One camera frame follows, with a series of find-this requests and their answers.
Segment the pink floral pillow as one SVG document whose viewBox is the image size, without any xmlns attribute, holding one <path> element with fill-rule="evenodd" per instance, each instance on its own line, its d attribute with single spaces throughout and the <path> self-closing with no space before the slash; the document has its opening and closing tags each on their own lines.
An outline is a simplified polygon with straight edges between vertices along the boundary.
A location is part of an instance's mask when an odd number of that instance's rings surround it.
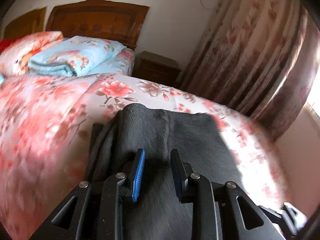
<svg viewBox="0 0 320 240">
<path fill-rule="evenodd" d="M 5 77 L 25 74 L 33 55 L 62 41 L 61 31 L 33 33 L 18 39 L 1 52 L 1 74 Z"/>
</svg>

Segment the wooden headboard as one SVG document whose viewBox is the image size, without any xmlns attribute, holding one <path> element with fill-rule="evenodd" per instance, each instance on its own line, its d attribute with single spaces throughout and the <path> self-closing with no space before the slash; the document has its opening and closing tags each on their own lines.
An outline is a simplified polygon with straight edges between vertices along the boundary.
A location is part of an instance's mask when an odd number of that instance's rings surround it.
<svg viewBox="0 0 320 240">
<path fill-rule="evenodd" d="M 149 9 L 106 0 L 58 5 L 48 17 L 46 31 L 61 31 L 68 38 L 79 35 L 114 40 L 135 50 Z"/>
</svg>

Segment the dark wooden nightstand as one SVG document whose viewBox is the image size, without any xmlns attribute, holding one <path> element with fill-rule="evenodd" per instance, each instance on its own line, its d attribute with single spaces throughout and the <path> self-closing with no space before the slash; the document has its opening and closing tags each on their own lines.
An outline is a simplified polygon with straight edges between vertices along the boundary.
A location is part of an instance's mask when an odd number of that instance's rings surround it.
<svg viewBox="0 0 320 240">
<path fill-rule="evenodd" d="M 136 59 L 132 76 L 172 87 L 180 72 L 175 60 L 143 51 Z"/>
</svg>

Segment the pink floral bed sheet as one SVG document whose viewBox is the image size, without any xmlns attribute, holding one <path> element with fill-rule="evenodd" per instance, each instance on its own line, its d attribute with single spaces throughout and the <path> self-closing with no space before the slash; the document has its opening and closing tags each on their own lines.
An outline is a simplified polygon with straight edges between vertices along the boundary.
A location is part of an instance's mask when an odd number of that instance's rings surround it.
<svg viewBox="0 0 320 240">
<path fill-rule="evenodd" d="M 279 155 L 249 118 L 176 88 L 121 74 L 15 76 L 1 84 L 1 223 L 29 239 L 85 172 L 95 122 L 130 103 L 212 116 L 255 204 L 292 199 Z"/>
</svg>

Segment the light blue folded blanket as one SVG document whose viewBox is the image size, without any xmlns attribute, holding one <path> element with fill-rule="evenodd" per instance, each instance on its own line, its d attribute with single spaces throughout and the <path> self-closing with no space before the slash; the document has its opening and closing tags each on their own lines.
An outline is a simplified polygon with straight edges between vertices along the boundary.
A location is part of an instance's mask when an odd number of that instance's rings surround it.
<svg viewBox="0 0 320 240">
<path fill-rule="evenodd" d="M 33 55 L 27 64 L 28 74 L 84 76 L 125 48 L 118 41 L 74 36 Z"/>
</svg>

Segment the dark grey striped sweater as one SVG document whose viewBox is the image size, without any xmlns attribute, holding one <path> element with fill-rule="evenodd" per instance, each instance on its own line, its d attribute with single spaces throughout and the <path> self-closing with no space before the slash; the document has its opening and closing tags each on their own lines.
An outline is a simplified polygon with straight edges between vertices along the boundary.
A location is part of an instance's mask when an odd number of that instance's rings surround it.
<svg viewBox="0 0 320 240">
<path fill-rule="evenodd" d="M 192 206 L 176 197 L 170 152 L 209 180 L 241 183 L 234 157 L 220 136 L 214 119 L 148 109 L 132 103 L 106 125 L 94 128 L 85 179 L 106 180 L 121 171 L 138 149 L 145 151 L 141 192 L 136 204 L 124 211 L 125 239 L 189 239 Z"/>
</svg>

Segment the floral pink curtain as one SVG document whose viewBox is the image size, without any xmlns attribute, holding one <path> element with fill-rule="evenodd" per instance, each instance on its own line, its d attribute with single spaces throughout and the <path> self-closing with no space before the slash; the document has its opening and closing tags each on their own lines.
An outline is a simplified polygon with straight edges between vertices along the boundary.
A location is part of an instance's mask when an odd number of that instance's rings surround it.
<svg viewBox="0 0 320 240">
<path fill-rule="evenodd" d="M 318 68 L 319 29 L 300 0 L 219 0 L 181 87 L 277 140 L 305 105 Z"/>
</svg>

